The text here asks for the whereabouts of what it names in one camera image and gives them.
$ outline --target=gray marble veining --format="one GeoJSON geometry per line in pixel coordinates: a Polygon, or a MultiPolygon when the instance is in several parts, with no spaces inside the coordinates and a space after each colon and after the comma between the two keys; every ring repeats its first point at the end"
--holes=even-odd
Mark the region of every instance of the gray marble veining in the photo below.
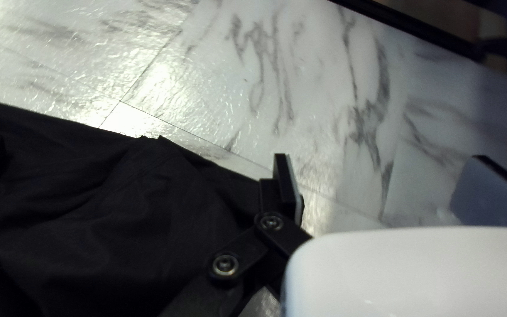
{"type": "Polygon", "coordinates": [[[118,102],[0,46],[0,103],[99,126],[118,102]]]}
{"type": "Polygon", "coordinates": [[[393,226],[459,224],[449,202],[467,158],[488,155],[507,169],[507,75],[424,42],[414,54],[381,219],[393,226]]]}
{"type": "Polygon", "coordinates": [[[124,102],[377,215],[410,36],[325,1],[206,0],[124,102]]]}
{"type": "Polygon", "coordinates": [[[121,98],[195,0],[0,0],[0,44],[121,98]]]}

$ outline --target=white plastic object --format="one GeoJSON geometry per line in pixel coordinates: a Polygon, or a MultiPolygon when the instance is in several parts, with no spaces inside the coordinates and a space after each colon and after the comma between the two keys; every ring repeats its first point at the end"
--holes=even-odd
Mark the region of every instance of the white plastic object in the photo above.
{"type": "Polygon", "coordinates": [[[306,242],[282,317],[507,316],[507,228],[343,232],[306,242]]]}

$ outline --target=black fabric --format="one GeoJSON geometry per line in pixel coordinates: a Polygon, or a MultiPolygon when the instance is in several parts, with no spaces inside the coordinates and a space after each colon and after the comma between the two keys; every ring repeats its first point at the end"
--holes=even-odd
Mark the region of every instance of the black fabric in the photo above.
{"type": "Polygon", "coordinates": [[[257,190],[165,138],[0,105],[0,316],[155,316],[257,190]]]}

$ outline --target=black plastic piece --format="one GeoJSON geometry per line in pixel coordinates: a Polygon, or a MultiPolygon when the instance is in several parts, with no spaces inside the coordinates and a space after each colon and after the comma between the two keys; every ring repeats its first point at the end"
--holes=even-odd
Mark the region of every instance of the black plastic piece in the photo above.
{"type": "Polygon", "coordinates": [[[311,235],[307,234],[294,221],[284,217],[280,213],[269,212],[259,213],[255,217],[255,226],[260,237],[273,249],[276,249],[282,256],[289,258],[292,253],[307,240],[311,235]],[[265,217],[277,217],[282,220],[283,225],[278,229],[266,228],[262,221],[265,217]]]}
{"type": "Polygon", "coordinates": [[[312,237],[300,228],[304,201],[288,156],[275,155],[273,175],[260,179],[254,225],[208,258],[206,272],[190,281],[159,317],[236,317],[263,286],[280,299],[287,260],[312,237]]]}
{"type": "Polygon", "coordinates": [[[226,282],[233,284],[233,281],[238,280],[245,272],[257,263],[268,252],[268,247],[257,238],[255,229],[253,227],[245,230],[242,234],[230,241],[229,244],[224,246],[216,252],[207,264],[208,275],[218,282],[226,282]],[[222,255],[231,255],[238,259],[238,269],[235,273],[229,276],[217,275],[212,269],[214,260],[222,255]]]}

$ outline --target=marble floor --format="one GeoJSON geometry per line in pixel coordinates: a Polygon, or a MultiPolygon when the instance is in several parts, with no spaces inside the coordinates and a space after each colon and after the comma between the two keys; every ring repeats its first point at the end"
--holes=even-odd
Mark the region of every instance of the marble floor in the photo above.
{"type": "Polygon", "coordinates": [[[315,236],[458,224],[467,157],[507,169],[507,75],[327,0],[0,0],[0,102],[252,178],[288,153],[315,236]]]}

